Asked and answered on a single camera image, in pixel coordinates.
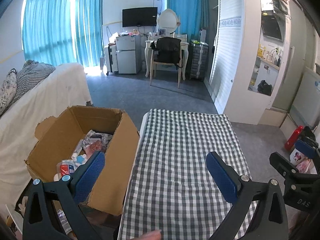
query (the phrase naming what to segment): gray refrigerator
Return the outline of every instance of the gray refrigerator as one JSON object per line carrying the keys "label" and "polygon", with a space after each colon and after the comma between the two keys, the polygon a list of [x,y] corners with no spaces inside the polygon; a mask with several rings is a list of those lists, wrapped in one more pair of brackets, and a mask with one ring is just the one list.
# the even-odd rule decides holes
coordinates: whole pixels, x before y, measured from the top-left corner
{"label": "gray refrigerator", "polygon": [[141,70],[141,38],[139,35],[116,38],[119,74],[137,74]]}

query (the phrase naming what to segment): television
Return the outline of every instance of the television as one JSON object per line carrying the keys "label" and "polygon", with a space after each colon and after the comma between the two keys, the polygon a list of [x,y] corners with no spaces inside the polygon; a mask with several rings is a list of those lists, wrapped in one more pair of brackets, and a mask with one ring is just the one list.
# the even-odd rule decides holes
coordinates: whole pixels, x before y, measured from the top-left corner
{"label": "television", "polygon": [[275,38],[282,41],[280,27],[274,15],[262,15],[261,26],[263,36]]}
{"label": "television", "polygon": [[122,10],[122,27],[157,26],[157,7]]}

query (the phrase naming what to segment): suitcase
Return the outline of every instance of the suitcase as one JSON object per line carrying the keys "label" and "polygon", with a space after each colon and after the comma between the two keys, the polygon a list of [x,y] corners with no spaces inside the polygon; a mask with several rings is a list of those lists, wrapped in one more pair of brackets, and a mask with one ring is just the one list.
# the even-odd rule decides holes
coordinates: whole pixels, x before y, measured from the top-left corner
{"label": "suitcase", "polygon": [[189,44],[189,57],[186,73],[189,79],[204,80],[208,68],[209,45],[206,43],[195,44],[193,40]]}
{"label": "suitcase", "polygon": [[118,60],[116,45],[111,44],[104,47],[104,57],[107,66],[107,75],[109,72],[118,71]]}

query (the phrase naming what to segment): fire extinguisher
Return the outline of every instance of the fire extinguisher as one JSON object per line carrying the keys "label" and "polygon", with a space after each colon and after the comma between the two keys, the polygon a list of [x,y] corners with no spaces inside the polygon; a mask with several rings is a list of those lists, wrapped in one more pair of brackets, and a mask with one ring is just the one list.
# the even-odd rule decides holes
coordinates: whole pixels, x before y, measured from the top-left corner
{"label": "fire extinguisher", "polygon": [[303,126],[300,125],[296,130],[294,130],[293,134],[290,136],[289,140],[284,144],[284,148],[287,151],[290,151],[292,146],[295,144],[295,142],[298,140],[299,134],[302,132]]}

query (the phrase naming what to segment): white suitcase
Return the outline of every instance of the white suitcase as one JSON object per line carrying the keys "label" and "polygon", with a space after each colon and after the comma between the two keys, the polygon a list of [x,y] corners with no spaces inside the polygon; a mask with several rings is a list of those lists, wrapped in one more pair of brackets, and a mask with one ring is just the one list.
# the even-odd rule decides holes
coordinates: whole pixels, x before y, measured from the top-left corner
{"label": "white suitcase", "polygon": [[106,61],[107,72],[109,73],[118,71],[118,60],[115,45],[107,45],[104,47],[104,57]]}

